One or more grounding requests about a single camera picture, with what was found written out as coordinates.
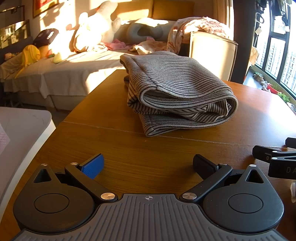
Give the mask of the green leafy small plant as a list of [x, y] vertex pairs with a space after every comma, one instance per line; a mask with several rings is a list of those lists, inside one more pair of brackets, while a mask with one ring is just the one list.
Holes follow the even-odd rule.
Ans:
[[278, 92], [277, 94], [285, 103], [290, 102], [290, 98], [288, 96], [286, 96], [284, 93]]

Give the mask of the beige sofa with cover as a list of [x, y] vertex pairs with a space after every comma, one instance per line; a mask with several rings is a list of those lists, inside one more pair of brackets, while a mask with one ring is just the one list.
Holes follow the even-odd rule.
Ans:
[[[94, 9], [81, 9], [81, 13], [87, 12], [91, 16], [103, 2], [105, 1], [100, 1]], [[118, 6], [111, 19], [121, 19], [121, 26], [114, 39], [131, 46], [135, 44], [127, 41], [126, 31], [134, 22], [152, 27], [160, 26], [164, 33], [156, 41], [166, 42], [169, 31], [177, 20], [205, 17], [194, 15], [193, 1], [113, 2], [117, 2]], [[208, 16], [229, 27], [229, 39], [233, 37], [234, 20], [231, 4], [232, 1], [214, 1], [214, 15]], [[109, 75], [122, 68], [119, 62], [121, 55], [138, 53], [109, 50], [105, 45], [91, 51], [77, 52], [73, 48], [73, 39], [79, 27], [80, 15], [76, 26], [72, 26], [68, 23], [71, 16], [64, 8], [57, 6], [53, 12], [59, 14], [59, 17], [57, 23], [49, 24], [48, 28], [59, 31], [56, 38], [50, 45], [38, 48], [40, 60], [28, 66], [17, 78], [15, 75], [22, 63], [22, 50], [5, 61], [1, 65], [1, 87], [5, 93], [14, 93], [25, 104], [72, 110]]]

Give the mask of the grey neck pillow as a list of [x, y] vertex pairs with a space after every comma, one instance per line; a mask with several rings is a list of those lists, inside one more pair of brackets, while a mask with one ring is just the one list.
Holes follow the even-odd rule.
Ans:
[[132, 23], [126, 31], [126, 39], [130, 44], [139, 44], [152, 37], [155, 40], [163, 35], [163, 29], [160, 26], [152, 27], [146, 24]]

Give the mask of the white upright vacuum cleaner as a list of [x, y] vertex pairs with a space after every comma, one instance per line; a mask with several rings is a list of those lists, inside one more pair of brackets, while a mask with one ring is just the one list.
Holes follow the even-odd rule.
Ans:
[[253, 43], [252, 43], [250, 57], [248, 61], [248, 67], [253, 66], [257, 61], [259, 53], [256, 48], [256, 45], [257, 45], [258, 36], [262, 32], [261, 25], [263, 24], [264, 24], [264, 18], [262, 17], [261, 13], [256, 12], [255, 25], [254, 25], [254, 37], [253, 37]]

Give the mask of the black cap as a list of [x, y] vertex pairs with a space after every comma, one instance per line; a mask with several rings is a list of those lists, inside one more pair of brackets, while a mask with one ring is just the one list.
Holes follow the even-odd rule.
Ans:
[[37, 48], [50, 45], [58, 35], [59, 31], [55, 28], [45, 29], [41, 31], [38, 36], [34, 39], [33, 45]]

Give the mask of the pink cloth on sofa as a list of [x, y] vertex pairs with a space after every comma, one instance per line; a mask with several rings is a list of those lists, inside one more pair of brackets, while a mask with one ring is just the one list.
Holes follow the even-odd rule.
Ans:
[[130, 50], [133, 48], [131, 45], [126, 45], [125, 42], [121, 42], [118, 39], [114, 39], [110, 43], [104, 43], [104, 45], [109, 49], [109, 50]]

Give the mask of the yellow plush toy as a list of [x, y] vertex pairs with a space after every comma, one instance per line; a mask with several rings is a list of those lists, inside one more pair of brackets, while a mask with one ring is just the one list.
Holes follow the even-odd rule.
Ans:
[[22, 51], [22, 63], [17, 71], [17, 78], [28, 66], [36, 63], [41, 58], [40, 50], [34, 45], [27, 45]]

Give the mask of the pink floral blanket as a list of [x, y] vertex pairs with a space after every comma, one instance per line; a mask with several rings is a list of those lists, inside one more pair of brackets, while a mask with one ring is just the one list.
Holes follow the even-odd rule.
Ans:
[[224, 23], [210, 17], [189, 17], [177, 20], [168, 34], [166, 42], [156, 41], [148, 37], [145, 41], [135, 44], [130, 51], [139, 55], [150, 54], [156, 51], [169, 51], [178, 54], [182, 43], [190, 41], [192, 32], [202, 31], [220, 37], [229, 38], [230, 29]]

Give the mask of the white plush toy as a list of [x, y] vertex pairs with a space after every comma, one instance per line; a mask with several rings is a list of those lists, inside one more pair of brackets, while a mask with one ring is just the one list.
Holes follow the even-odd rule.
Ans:
[[93, 15], [83, 12], [79, 16], [78, 30], [73, 39], [73, 48], [77, 52], [91, 51], [105, 43], [111, 43], [121, 26], [119, 17], [114, 20], [111, 15], [118, 6], [117, 2], [105, 1], [95, 9]]

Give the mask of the red framed picture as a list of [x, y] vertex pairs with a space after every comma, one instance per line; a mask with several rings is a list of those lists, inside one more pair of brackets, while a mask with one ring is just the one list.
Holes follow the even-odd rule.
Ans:
[[59, 0], [33, 0], [33, 18], [59, 4]]

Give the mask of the striped grey knit garment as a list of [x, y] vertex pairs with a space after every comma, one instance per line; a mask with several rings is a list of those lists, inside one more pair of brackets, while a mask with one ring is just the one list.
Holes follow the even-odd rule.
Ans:
[[153, 137], [229, 121], [238, 108], [232, 89], [195, 59], [158, 51], [120, 57], [127, 72], [127, 105]]

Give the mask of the red plant pot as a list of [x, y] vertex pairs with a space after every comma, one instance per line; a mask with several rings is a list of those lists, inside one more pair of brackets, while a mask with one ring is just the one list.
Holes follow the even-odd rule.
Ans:
[[268, 84], [267, 84], [267, 89], [268, 89], [271, 93], [278, 95], [278, 91], [273, 87], [272, 84], [268, 83]]

